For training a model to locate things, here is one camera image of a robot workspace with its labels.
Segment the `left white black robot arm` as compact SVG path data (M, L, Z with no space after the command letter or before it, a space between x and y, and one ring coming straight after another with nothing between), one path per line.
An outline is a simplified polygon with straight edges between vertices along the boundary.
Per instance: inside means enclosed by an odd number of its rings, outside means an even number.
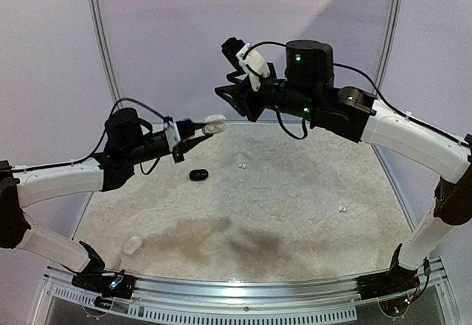
M102 152L79 161L43 167L11 167L1 162L1 247L33 252L74 273L94 291L110 283L105 264L84 242L75 242L41 228L24 209L35 203L82 192L107 192L125 185L134 167L158 161L167 155L174 162L197 144L226 128L223 115L211 115L203 122L163 119L162 130L139 118L134 108L123 108L105 122L107 142Z

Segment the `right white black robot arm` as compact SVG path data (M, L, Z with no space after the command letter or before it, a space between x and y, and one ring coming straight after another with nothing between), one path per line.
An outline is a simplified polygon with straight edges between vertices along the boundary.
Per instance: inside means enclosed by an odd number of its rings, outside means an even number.
M242 117L256 122L264 110L286 113L300 118L306 130L322 128L355 143L384 147L439 175L431 211L410 241L396 249L381 277L381 286L396 293L453 227L471 219L471 138L458 138L400 111L377 91L337 88L327 43L284 43L284 77L257 49L238 38L221 47L234 71L227 75L228 85L215 93Z

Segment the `small white case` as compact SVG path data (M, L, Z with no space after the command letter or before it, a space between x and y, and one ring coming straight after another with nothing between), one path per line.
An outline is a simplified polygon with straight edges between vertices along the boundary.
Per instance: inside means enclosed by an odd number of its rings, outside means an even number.
M205 135L215 135L226 130L226 117L223 114L207 116L204 120L202 133Z

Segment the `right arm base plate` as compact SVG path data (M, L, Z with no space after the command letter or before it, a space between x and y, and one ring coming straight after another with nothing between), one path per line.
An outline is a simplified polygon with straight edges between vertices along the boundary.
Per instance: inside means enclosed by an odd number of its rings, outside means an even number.
M420 281L415 271L383 271L359 276L356 279L358 292L362 300L389 296L415 289Z

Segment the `black oval charging case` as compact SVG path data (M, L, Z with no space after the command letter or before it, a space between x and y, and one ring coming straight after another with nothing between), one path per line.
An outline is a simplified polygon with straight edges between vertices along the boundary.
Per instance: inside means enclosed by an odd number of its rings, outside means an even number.
M191 170L189 179L191 181L205 181L209 177L209 172L206 169Z

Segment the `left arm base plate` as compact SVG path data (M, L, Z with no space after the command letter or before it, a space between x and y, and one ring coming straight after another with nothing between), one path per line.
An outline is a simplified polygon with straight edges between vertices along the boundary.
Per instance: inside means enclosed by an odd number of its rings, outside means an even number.
M137 278L124 270L78 273L72 278L73 286L99 293L103 298L131 299L136 282Z

